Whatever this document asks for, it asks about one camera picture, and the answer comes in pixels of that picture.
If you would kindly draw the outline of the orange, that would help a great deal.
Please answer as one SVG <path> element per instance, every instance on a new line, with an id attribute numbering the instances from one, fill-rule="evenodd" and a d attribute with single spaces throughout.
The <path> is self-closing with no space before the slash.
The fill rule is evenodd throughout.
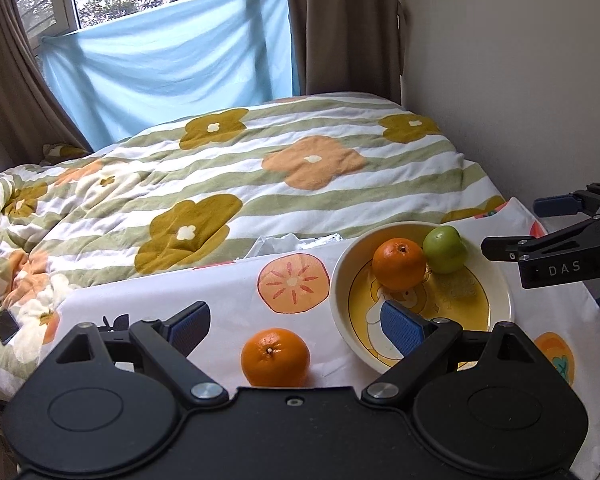
<path id="1" fill-rule="evenodd" d="M 291 330 L 268 328 L 245 342 L 240 366 L 252 386 L 303 387 L 309 376 L 310 350 Z"/>
<path id="2" fill-rule="evenodd" d="M 408 238 L 395 237 L 376 248 L 372 271 L 382 287 L 393 292 L 406 292 L 424 280 L 427 259 L 419 244 Z"/>

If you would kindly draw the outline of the green apple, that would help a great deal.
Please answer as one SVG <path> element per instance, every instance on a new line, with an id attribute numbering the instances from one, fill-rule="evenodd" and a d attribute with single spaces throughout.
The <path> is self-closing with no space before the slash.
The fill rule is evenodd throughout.
<path id="1" fill-rule="evenodd" d="M 457 229 L 438 226 L 422 242 L 428 268 L 437 274 L 450 274 L 460 270 L 468 260 L 468 249 Z"/>

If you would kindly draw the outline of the yellow duck bowl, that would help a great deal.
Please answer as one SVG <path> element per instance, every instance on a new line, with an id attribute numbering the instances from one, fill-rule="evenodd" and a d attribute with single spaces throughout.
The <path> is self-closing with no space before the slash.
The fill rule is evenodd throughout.
<path id="1" fill-rule="evenodd" d="M 449 318 L 465 330 L 487 332 L 497 322 L 514 318 L 503 273 L 481 255 L 465 231 L 460 231 L 468 249 L 463 269 L 451 274 L 428 272 L 420 284 L 402 294 L 388 294 L 381 289 L 372 272 L 376 248 L 396 237 L 420 245 L 435 227 L 432 223 L 409 221 L 368 231 L 342 253 L 332 271 L 329 302 L 338 332 L 356 356 L 378 373 L 385 373 L 402 358 L 381 329 L 384 299 L 394 299 L 426 320 Z"/>

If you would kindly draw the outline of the floral striped duvet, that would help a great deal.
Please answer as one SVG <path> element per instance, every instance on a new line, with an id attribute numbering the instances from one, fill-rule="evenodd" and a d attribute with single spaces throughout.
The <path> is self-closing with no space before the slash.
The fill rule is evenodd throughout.
<path id="1" fill-rule="evenodd" d="M 365 93 L 299 96 L 148 128 L 0 173 L 0 400 L 79 288 L 235 260 L 262 236 L 356 237 L 491 211 L 501 193 L 429 117 Z"/>

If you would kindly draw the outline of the black smartphone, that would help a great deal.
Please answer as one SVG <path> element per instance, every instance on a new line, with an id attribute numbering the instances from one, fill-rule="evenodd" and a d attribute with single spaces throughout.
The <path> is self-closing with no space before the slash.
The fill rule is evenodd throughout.
<path id="1" fill-rule="evenodd" d="M 9 310 L 0 311 L 0 341 L 3 346 L 20 330 L 20 324 Z"/>

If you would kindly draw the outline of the left brown curtain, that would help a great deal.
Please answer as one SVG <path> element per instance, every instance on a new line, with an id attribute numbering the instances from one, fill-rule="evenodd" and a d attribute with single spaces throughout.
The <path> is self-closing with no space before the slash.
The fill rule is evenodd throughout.
<path id="1" fill-rule="evenodd" d="M 46 144 L 92 150 L 38 69 L 16 0 L 0 0 L 0 141 L 17 164 L 39 162 Z"/>

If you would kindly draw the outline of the brown curtain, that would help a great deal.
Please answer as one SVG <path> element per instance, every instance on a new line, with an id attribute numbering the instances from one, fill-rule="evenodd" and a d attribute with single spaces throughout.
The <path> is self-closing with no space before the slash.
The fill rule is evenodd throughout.
<path id="1" fill-rule="evenodd" d="M 39 162 L 46 144 L 92 150 L 38 69 L 16 0 L 0 0 L 0 141 L 17 164 Z"/>
<path id="2" fill-rule="evenodd" d="M 366 92 L 399 103 L 399 0 L 288 0 L 302 94 Z"/>

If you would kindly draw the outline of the blue window cloth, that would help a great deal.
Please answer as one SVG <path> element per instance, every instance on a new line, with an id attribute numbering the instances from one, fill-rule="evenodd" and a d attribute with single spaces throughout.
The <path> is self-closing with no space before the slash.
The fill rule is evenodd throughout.
<path id="1" fill-rule="evenodd" d="M 93 150 L 294 90 L 287 0 L 181 0 L 45 37 L 40 57 Z"/>

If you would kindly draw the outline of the right brown curtain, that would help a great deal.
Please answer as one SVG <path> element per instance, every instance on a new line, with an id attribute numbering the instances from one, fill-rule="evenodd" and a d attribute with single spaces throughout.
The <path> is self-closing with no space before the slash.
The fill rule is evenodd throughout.
<path id="1" fill-rule="evenodd" d="M 288 0 L 302 94 L 366 92 L 399 103 L 399 0 Z"/>

